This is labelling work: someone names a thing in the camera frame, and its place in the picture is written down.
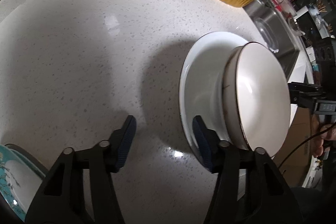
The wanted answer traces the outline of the right hand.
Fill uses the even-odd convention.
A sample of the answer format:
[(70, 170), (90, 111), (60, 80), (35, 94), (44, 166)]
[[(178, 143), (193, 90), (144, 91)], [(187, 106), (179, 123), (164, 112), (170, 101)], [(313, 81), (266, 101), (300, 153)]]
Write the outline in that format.
[(326, 141), (335, 141), (335, 127), (330, 128), (331, 126), (332, 124), (324, 124), (323, 126), (320, 126), (318, 124), (314, 126), (314, 134), (327, 130), (327, 132), (324, 132), (323, 134), (316, 136), (311, 141), (311, 153), (315, 158), (323, 154), (324, 151), (323, 144)]

